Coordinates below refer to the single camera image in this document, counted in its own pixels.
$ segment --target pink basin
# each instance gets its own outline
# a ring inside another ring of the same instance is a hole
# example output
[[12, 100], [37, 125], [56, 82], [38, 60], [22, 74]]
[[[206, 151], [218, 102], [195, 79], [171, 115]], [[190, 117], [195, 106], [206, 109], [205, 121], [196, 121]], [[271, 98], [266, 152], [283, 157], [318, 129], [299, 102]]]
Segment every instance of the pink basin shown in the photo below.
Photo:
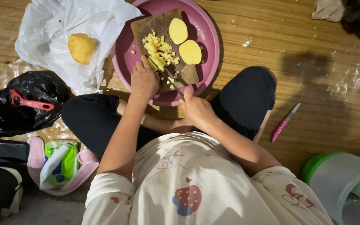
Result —
[[[139, 20], [146, 16], [151, 16], [177, 8], [181, 11], [183, 20], [187, 24], [188, 39], [196, 41], [203, 46], [204, 64], [196, 65], [199, 82], [188, 87], [193, 89], [194, 95], [198, 96], [212, 81], [219, 63], [219, 38], [215, 26], [207, 13], [191, 0], [137, 0], [133, 3], [145, 15], [135, 18]], [[112, 62], [115, 70], [125, 87], [131, 91], [130, 74], [140, 55], [136, 49], [136, 54], [132, 54], [133, 45], [136, 44], [133, 32], [128, 21], [112, 47]], [[150, 104], [157, 106], [177, 106], [181, 96], [172, 90], [160, 95], [156, 95]]]

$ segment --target black plastic bag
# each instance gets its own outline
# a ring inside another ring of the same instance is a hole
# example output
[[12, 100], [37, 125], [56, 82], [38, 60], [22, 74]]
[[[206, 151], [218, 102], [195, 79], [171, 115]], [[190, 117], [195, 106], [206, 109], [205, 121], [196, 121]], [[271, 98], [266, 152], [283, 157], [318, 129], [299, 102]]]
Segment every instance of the black plastic bag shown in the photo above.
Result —
[[[23, 98], [54, 104], [50, 111], [27, 106], [12, 107], [10, 89]], [[69, 98], [66, 84], [53, 71], [28, 71], [12, 79], [0, 90], [0, 137], [26, 134], [50, 127], [61, 116]]]

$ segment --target black pants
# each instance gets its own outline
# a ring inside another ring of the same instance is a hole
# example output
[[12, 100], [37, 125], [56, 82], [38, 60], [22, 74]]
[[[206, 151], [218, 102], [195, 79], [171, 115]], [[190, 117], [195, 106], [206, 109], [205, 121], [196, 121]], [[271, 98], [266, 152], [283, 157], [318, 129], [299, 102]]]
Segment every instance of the black pants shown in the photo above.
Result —
[[[276, 82], [263, 67], [251, 66], [235, 76], [211, 102], [216, 115], [243, 136], [253, 140], [273, 109]], [[121, 116], [116, 114], [117, 96], [80, 95], [68, 100], [62, 119], [68, 128], [98, 157], [102, 157]], [[140, 127], [137, 150], [161, 136]]]

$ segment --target pink knife handle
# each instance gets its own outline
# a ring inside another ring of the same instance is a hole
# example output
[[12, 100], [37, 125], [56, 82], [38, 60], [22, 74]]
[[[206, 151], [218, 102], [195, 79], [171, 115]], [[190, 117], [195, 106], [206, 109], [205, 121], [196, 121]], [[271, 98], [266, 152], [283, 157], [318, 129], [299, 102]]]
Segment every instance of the pink knife handle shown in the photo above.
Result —
[[273, 133], [272, 143], [276, 140], [277, 136], [281, 133], [286, 125], [287, 121], [283, 120], [283, 122], [281, 122], [281, 124], [277, 127], [276, 131]]

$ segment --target wooden cutting board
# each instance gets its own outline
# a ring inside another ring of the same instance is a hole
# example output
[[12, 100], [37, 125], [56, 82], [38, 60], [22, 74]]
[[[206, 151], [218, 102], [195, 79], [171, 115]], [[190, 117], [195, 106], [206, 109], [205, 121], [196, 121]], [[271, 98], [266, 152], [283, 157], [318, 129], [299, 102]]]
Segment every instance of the wooden cutting board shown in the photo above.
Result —
[[[175, 44], [169, 36], [169, 25], [170, 22], [172, 22], [173, 18], [179, 18], [182, 20], [181, 13], [178, 9], [172, 9], [165, 13], [150, 16], [131, 23], [131, 28], [134, 34], [134, 38], [136, 39], [140, 55], [149, 56], [147, 49], [144, 48], [142, 39], [145, 36], [148, 36], [149, 33], [152, 33], [151, 29], [153, 29], [156, 32], [157, 37], [165, 36], [165, 42], [172, 46], [171, 52], [176, 53], [176, 56], [174, 56], [173, 58], [180, 56], [180, 45]], [[178, 78], [174, 82], [174, 84], [178, 88], [182, 88], [184, 86], [188, 86], [198, 82], [198, 75], [197, 70], [195, 69], [195, 65], [187, 65], [182, 59], [180, 59], [180, 63], [177, 65], [173, 63], [169, 66], [165, 66], [164, 73], [173, 78], [173, 76], [169, 75], [166, 70], [170, 70], [172, 74], [174, 74], [176, 71], [179, 71]], [[174, 88], [170, 89], [169, 87], [170, 84], [166, 83], [166, 79], [160, 80], [158, 94], [174, 90]]]

